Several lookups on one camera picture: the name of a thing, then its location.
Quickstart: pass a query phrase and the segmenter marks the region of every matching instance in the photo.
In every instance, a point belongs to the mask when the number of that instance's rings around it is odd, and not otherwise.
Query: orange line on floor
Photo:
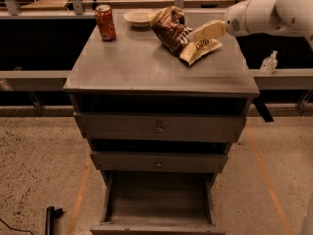
[[[261,169],[261,172],[262,172],[262,175],[265,179],[265,182],[266,182],[266,185],[267,185],[267,189],[271,195],[271,198],[272,198],[272,201],[274,203],[274,207],[275,207],[275,210],[276,210],[276,213],[282,223],[282,226],[283,226],[283,229],[284,229],[284,232],[285,232],[285,235],[291,235],[291,228],[287,222],[287,219],[285,217],[285,214],[283,212],[283,209],[281,207],[281,204],[280,204],[280,201],[277,197],[277,194],[275,193],[274,191],[274,187],[273,187],[273,183],[267,173],[267,170],[266,170],[266,167],[265,167],[265,164],[264,164],[264,161],[262,160],[262,157],[261,157],[261,154],[258,150],[258,147],[257,147],[257,144],[254,140],[254,137],[253,137],[253,134],[251,133],[251,130],[248,126],[248,124],[246,124],[245,126],[245,130],[246,130],[246,133],[247,133],[247,136],[248,136],[248,139],[252,145],[252,150],[256,156],[256,159],[258,161],[258,164],[260,166],[260,169]]]
[[[74,210],[72,212],[70,223],[69,223],[68,230],[67,230],[67,235],[72,235],[75,232],[76,222],[78,219],[78,215],[80,213],[81,203],[82,203],[82,200],[83,200],[84,195],[85,195],[85,190],[87,187],[87,182],[88,182],[88,178],[89,178],[89,174],[90,174],[91,165],[92,165],[92,160],[91,160],[90,156],[87,156],[86,167],[85,167],[84,173],[83,173],[81,181],[80,181],[79,192],[78,192],[78,195],[76,197]]]

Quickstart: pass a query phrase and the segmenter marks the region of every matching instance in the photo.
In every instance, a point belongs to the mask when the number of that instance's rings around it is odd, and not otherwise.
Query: gray tabletop
[[[258,94],[234,37],[219,38],[221,48],[189,67],[151,30],[132,27],[123,17],[125,11],[113,10],[115,41],[102,41],[95,27],[69,74],[65,91]],[[218,10],[185,10],[185,25],[190,28],[222,18]]]

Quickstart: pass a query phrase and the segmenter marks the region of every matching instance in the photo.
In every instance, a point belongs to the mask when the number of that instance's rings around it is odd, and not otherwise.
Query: can lid
[[[110,9],[110,6],[107,4],[99,5],[96,7],[96,10],[101,11],[101,12],[107,11],[109,9]]]

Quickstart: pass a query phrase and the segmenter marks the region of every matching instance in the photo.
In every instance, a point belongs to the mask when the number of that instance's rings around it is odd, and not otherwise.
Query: clear bottle
[[[271,56],[263,60],[262,66],[260,67],[260,72],[263,74],[273,74],[275,67],[277,65],[276,59],[277,51],[273,51]]]

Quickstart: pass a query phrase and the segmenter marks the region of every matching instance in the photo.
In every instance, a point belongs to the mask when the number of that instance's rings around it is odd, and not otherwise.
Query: cable on floor
[[[31,235],[33,235],[32,231],[20,230],[20,229],[12,228],[12,227],[9,226],[9,224],[7,224],[7,223],[6,223],[5,221],[3,221],[1,218],[0,218],[0,221],[1,221],[5,226],[7,226],[10,230],[12,230],[12,231],[28,232],[28,233],[30,233]]]

